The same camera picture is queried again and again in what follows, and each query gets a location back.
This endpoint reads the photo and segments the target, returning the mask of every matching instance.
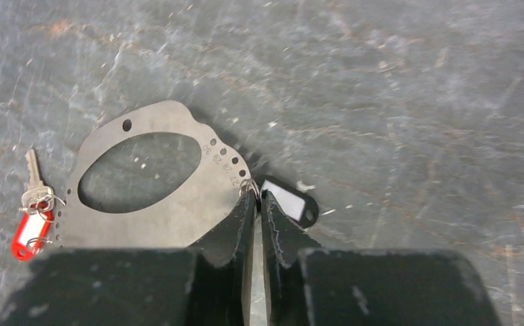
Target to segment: key ring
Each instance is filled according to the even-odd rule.
[[[46,223],[52,223],[52,221],[49,220],[48,217],[46,217],[46,215],[43,214],[44,212],[48,212],[54,208],[54,204],[52,204],[54,201],[52,199],[55,199],[59,201],[63,206],[66,206],[64,200],[60,199],[60,197],[58,197],[57,195],[45,194],[42,197],[38,197],[35,203],[32,204],[30,207],[20,207],[18,210],[28,215],[38,214]],[[40,207],[40,203],[42,202],[47,203],[46,207]]]
[[[28,240],[28,242],[26,242],[26,248],[32,251],[32,254],[34,255],[40,252],[41,249],[35,248],[34,246],[30,247],[30,245],[33,243],[39,242],[39,241],[43,241],[44,243],[54,243],[54,241],[50,240],[49,238],[45,236],[37,236],[37,237],[31,238],[30,240]]]
[[[244,192],[247,192],[249,190],[254,191],[254,195],[256,196],[256,200],[261,200],[260,197],[260,188],[258,187],[258,184],[256,184],[256,181],[254,179],[244,179],[240,183],[240,197],[244,194]]]

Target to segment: red key tag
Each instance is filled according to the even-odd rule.
[[[46,203],[41,203],[40,206],[46,207]],[[43,212],[42,214],[38,212],[32,215],[24,214],[10,247],[12,255],[16,259],[28,261],[32,259],[34,254],[42,247],[44,239],[46,239],[46,234],[48,234],[48,229],[50,229],[50,224],[52,224],[51,222],[45,221],[44,218],[48,221],[54,220],[52,211]]]

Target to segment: white label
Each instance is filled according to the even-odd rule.
[[[18,242],[26,247],[26,244],[30,239],[40,236],[40,232],[42,232],[42,228],[44,228],[45,223],[46,222],[42,219],[40,214],[30,215],[28,221],[26,221],[24,229],[18,237]],[[30,248],[34,249],[35,244],[36,242],[31,244]]]
[[[286,213],[286,215],[288,215],[290,218],[300,221],[302,218],[302,213],[304,212],[304,206],[306,204],[304,199],[292,194],[291,192],[288,192],[284,188],[268,180],[262,183],[261,190],[270,191],[274,197],[276,197],[276,200],[278,201],[278,204],[280,204],[280,207],[282,207],[284,213]]]

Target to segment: black key tag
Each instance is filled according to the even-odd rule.
[[[271,192],[284,213],[301,228],[309,228],[318,220],[318,203],[309,194],[271,175],[259,175],[255,177],[255,181],[260,192]]]

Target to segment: clamp jaw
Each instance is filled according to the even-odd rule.
[[[257,217],[269,325],[500,325],[457,253],[324,249],[252,190],[185,249],[43,255],[0,325],[249,325]]]

